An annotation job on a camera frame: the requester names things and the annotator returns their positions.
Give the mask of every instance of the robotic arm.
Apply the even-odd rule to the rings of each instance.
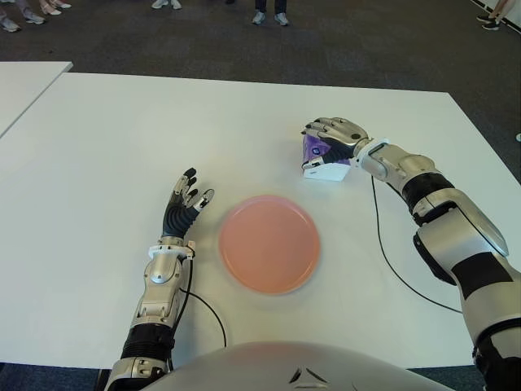
[[[171,370],[168,364],[180,319],[177,312],[183,263],[187,260],[191,263],[195,255],[194,244],[185,245],[184,237],[214,194],[210,189],[196,199],[198,191],[189,192],[195,181],[195,169],[189,169],[173,189],[164,211],[163,234],[158,244],[149,249],[151,261],[144,273],[145,292],[105,391],[143,389]]]
[[[354,158],[403,198],[419,225],[414,246],[437,278],[459,288],[473,357],[488,390],[519,389],[521,274],[506,260],[501,232],[425,156],[374,140],[343,118],[319,118],[303,134],[331,146],[303,168]]]

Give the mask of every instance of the person's foot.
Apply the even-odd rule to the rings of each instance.
[[[45,5],[40,6],[40,8],[42,9],[43,15],[62,15],[61,11],[58,11],[48,2],[46,2]]]
[[[490,15],[480,15],[476,16],[476,19],[481,23],[490,23],[496,20],[496,18],[491,18]]]
[[[256,24],[257,26],[264,22],[266,19],[266,15],[264,12],[257,11],[255,16],[253,16],[252,23]]]
[[[24,11],[24,18],[27,23],[44,24],[46,22],[40,15],[36,15],[33,11],[27,9]]]
[[[152,8],[155,10],[159,10],[161,7],[167,6],[169,4],[169,0],[155,0],[152,3]]]
[[[275,20],[280,23],[281,26],[288,26],[290,21],[286,18],[286,14],[281,12],[275,16]]]
[[[63,10],[72,7],[70,4],[68,4],[66,2],[62,2],[61,0],[50,0],[50,4],[54,8],[61,8]]]
[[[0,20],[0,27],[9,33],[16,33],[22,29],[18,24],[7,17]]]
[[[182,5],[179,0],[172,0],[172,8],[176,11],[182,9]]]
[[[483,27],[485,30],[496,31],[496,30],[499,30],[499,23],[494,20],[493,22],[484,24],[481,27]]]

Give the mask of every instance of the dark floor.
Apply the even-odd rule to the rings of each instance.
[[[289,0],[289,28],[274,23],[271,9],[263,26],[252,26],[253,0],[181,1],[182,11],[153,11],[147,0],[71,0],[72,9],[43,26],[25,24],[14,5],[4,4],[24,31],[0,31],[0,61],[71,60],[73,72],[446,91],[521,181],[520,36],[507,27],[483,30],[470,0]],[[420,372],[457,390],[481,390],[474,368]],[[7,364],[0,391],[87,390],[95,376]]]

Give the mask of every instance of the white table surface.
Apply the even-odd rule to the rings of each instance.
[[[462,316],[417,297],[384,263],[370,176],[301,177],[300,130],[318,116],[344,116],[433,158],[521,266],[521,187],[448,94],[64,74],[0,142],[0,362],[112,366],[172,186],[194,166],[199,189],[216,190],[187,236],[197,242],[194,291],[231,344],[304,340],[403,367],[471,364]],[[415,252],[403,201],[382,183],[377,192],[390,261],[424,294],[459,306],[457,289]],[[226,213],[260,194],[294,200],[322,242],[313,277],[280,297],[243,288],[217,250]],[[175,365],[221,343],[215,319],[190,300]]]
[[[69,62],[0,62],[0,138],[62,73]]]

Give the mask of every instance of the small box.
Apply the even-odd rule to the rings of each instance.
[[[309,134],[304,135],[303,147],[304,162],[322,156],[331,149],[329,145],[319,138],[310,136]],[[351,164],[349,160],[339,160],[336,163],[328,163],[311,169],[305,169],[304,178],[340,182],[345,178],[350,168]]]

